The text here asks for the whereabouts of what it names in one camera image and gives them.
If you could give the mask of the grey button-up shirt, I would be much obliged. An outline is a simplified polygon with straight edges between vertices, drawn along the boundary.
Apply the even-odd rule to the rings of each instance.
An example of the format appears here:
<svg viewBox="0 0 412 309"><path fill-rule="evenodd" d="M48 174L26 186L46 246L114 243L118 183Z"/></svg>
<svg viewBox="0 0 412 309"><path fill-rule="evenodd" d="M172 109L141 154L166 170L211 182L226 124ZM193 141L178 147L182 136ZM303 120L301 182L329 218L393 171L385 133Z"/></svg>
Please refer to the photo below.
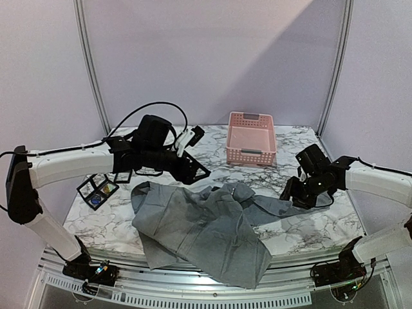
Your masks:
<svg viewBox="0 0 412 309"><path fill-rule="evenodd" d="M220 283L248 289L257 287L272 259L254 227L307 213L244 183L192 192L144 182L131 191L131 204L149 268L183 259Z"/></svg>

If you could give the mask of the round green orange badge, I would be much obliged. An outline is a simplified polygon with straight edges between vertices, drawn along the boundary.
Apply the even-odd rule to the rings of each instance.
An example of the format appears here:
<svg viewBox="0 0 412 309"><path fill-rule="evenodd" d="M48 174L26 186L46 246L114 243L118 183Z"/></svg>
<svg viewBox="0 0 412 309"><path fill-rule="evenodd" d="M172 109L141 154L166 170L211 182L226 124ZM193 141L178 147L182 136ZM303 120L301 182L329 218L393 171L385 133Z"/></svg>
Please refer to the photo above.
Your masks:
<svg viewBox="0 0 412 309"><path fill-rule="evenodd" d="M109 194L109 193L111 193L113 190L115 190L115 187L114 187L113 185L111 185L111 184L107 184L107 185L105 185L104 188L103 188L103 192L104 192L105 194Z"/></svg>

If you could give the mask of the round blue badge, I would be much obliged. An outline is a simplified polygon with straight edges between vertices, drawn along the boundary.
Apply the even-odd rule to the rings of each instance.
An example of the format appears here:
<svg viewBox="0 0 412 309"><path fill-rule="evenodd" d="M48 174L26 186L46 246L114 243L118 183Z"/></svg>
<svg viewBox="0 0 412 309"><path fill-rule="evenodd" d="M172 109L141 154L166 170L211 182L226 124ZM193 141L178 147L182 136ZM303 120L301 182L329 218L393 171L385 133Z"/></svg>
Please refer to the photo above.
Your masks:
<svg viewBox="0 0 412 309"><path fill-rule="evenodd" d="M100 197L99 196L95 196L91 199L91 204L92 205L98 205L100 203Z"/></svg>

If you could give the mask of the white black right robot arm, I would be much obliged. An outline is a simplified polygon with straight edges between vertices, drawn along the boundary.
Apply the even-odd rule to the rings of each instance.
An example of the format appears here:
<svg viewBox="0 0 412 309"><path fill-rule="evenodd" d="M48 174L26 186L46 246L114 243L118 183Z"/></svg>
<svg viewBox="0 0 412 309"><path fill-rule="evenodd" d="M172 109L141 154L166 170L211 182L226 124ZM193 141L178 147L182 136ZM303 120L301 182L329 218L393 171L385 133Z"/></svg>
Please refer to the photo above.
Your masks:
<svg viewBox="0 0 412 309"><path fill-rule="evenodd" d="M322 194L332 198L337 191L346 191L356 206L357 214L366 219L361 210L361 194L368 202L381 199L381 206L396 204L411 208L411 173L365 162L360 157L341 156L331 161L317 144L312 144L295 156L299 167L280 195L294 206L310 210L316 207ZM366 265L374 267L376 259L390 252L411 246L411 217L373 234L351 240L332 264L314 265L311 277L316 286L334 285L362 276L370 280Z"/></svg>

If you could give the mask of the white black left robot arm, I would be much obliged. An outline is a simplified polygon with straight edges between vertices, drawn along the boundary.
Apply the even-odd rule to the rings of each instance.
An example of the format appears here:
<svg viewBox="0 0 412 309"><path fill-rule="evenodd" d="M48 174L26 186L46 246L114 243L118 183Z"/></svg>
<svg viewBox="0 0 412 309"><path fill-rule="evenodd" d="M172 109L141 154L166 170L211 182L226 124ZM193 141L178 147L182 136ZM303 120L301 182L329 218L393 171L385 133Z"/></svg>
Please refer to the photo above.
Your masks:
<svg viewBox="0 0 412 309"><path fill-rule="evenodd" d="M200 126L177 133L164 118L146 115L126 135L111 132L100 141L66 149L30 151L25 146L9 152L6 178L6 212L16 224L38 235L63 260L62 273L91 285L114 286L120 269L108 260L94 262L88 248L47 209L40 193L45 187L61 188L72 179L98 174L136 173L143 168L157 175L170 174L191 185L210 175L186 149L204 136Z"/></svg>

